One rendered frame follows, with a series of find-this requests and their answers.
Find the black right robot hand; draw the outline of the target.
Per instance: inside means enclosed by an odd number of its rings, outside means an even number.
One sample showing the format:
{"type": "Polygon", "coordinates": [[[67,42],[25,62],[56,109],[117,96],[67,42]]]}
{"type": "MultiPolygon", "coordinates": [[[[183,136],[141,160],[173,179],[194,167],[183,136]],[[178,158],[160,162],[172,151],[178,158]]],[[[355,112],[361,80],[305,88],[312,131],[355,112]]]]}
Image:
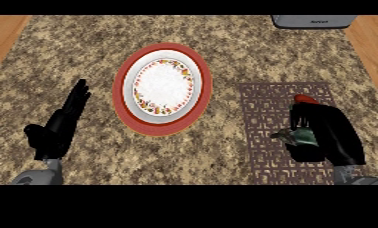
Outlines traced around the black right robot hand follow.
{"type": "Polygon", "coordinates": [[[318,143],[318,146],[287,146],[297,162],[330,160],[334,166],[367,164],[361,138],[338,108],[322,104],[297,103],[293,105],[290,115],[291,129],[297,130],[299,123],[305,120],[318,143]]]}

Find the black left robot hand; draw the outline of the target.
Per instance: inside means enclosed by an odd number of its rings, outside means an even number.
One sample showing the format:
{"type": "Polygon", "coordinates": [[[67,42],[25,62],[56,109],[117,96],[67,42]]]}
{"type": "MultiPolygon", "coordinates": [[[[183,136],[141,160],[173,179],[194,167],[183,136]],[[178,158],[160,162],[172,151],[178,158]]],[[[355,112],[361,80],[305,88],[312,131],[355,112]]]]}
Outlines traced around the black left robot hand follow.
{"type": "Polygon", "coordinates": [[[92,96],[86,80],[80,79],[45,126],[30,124],[24,128],[30,147],[36,149],[36,160],[61,159],[71,146],[77,122],[92,96]]]}

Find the red eggplant with green stem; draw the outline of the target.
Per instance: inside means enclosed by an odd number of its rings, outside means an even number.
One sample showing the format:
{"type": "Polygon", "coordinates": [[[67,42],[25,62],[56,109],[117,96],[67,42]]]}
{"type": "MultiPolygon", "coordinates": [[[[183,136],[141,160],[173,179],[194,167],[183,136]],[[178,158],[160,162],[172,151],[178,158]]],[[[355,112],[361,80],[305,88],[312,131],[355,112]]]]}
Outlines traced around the red eggplant with green stem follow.
{"type": "MultiPolygon", "coordinates": [[[[294,103],[318,104],[318,101],[305,94],[297,94],[294,96],[294,103]]],[[[309,127],[306,119],[300,119],[302,126],[293,130],[291,128],[281,129],[276,133],[271,135],[272,139],[279,139],[287,145],[302,146],[310,145],[318,146],[313,131],[309,127]]]]}

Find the brown patterned placemat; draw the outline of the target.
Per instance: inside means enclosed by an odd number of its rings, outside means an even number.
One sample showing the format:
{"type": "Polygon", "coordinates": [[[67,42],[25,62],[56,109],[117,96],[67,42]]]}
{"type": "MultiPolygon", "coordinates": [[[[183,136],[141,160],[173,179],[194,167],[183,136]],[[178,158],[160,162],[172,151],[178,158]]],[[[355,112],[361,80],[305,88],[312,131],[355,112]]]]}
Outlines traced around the brown patterned placemat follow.
{"type": "MultiPolygon", "coordinates": [[[[271,135],[291,128],[294,96],[310,96],[318,104],[336,107],[325,82],[243,83],[240,85],[251,171],[259,185],[333,185],[334,165],[322,162],[297,162],[287,144],[271,135]]],[[[355,165],[355,175],[367,176],[365,165],[355,165]]]]}

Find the red-rimmed white floral plate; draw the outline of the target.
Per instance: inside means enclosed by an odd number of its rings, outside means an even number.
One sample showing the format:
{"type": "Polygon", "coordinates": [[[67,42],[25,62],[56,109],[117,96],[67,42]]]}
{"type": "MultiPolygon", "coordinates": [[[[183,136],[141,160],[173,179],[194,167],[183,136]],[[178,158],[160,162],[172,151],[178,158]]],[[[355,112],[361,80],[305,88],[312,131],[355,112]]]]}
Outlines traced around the red-rimmed white floral plate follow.
{"type": "Polygon", "coordinates": [[[200,54],[178,43],[152,44],[132,54],[118,69],[116,113],[135,132],[167,136],[198,120],[211,92],[211,72],[200,54]]]}

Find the grey appliance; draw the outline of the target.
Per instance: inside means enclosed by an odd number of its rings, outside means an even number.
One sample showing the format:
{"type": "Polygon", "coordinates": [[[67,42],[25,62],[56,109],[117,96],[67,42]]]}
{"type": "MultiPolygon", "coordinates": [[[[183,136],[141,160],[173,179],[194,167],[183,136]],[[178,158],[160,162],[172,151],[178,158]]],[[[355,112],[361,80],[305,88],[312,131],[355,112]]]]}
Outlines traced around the grey appliance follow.
{"type": "Polygon", "coordinates": [[[282,29],[344,29],[356,15],[274,15],[274,25],[282,29]]]}

